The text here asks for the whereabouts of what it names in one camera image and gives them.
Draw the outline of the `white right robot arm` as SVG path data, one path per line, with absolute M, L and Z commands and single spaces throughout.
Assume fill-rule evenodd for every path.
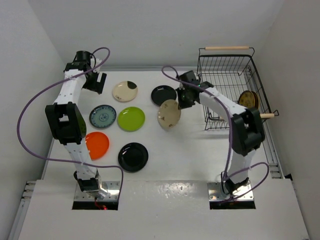
M 265 140 L 260 112 L 232 101 L 210 82 L 200 82 L 192 70 L 175 79 L 179 82 L 176 92 L 181 110 L 199 103 L 228 122 L 229 147 L 222 181 L 226 193 L 231 195 L 248 183 L 253 156 Z

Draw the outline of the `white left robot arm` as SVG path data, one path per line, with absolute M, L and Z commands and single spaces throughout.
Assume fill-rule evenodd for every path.
M 86 144 L 87 126 L 77 106 L 82 89 L 101 94 L 107 75 L 93 68 L 98 60 L 88 51 L 80 50 L 64 70 L 66 81 L 45 114 L 54 139 L 58 140 L 75 162 L 74 178 L 83 193 L 95 199 L 104 196 L 98 169 L 93 166 Z

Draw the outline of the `cream plate with black patch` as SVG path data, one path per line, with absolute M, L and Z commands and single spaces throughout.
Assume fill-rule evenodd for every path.
M 112 96 L 118 102 L 130 102 L 138 95 L 138 87 L 132 81 L 122 81 L 112 89 Z

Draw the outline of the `cream floral plate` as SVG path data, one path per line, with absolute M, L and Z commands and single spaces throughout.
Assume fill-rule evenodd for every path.
M 181 119 L 181 110 L 176 100 L 168 99 L 164 101 L 158 109 L 157 120 L 159 125 L 165 129 L 175 127 Z

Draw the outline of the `yellow patterned plate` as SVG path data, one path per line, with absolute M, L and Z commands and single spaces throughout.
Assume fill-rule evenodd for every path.
M 237 103 L 241 106 L 244 106 L 248 109 L 250 108 L 260 108 L 260 99 L 258 97 L 258 94 L 254 91 L 245 90 L 241 93 L 241 95 L 238 98 Z

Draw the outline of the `orange plate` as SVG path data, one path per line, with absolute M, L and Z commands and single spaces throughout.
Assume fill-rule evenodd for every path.
M 90 158 L 95 161 L 102 158 L 110 147 L 110 140 L 103 132 L 95 131 L 85 136 Z

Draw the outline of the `blue floral plate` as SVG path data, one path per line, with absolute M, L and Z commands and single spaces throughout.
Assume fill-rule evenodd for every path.
M 110 127 L 117 118 L 116 110 L 107 104 L 96 106 L 89 114 L 90 124 L 97 129 Z

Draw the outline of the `green plate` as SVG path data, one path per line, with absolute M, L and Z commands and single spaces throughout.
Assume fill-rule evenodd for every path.
M 145 120 L 146 116 L 143 110 L 135 106 L 123 109 L 117 117 L 119 127 L 126 132 L 139 130 L 144 125 Z

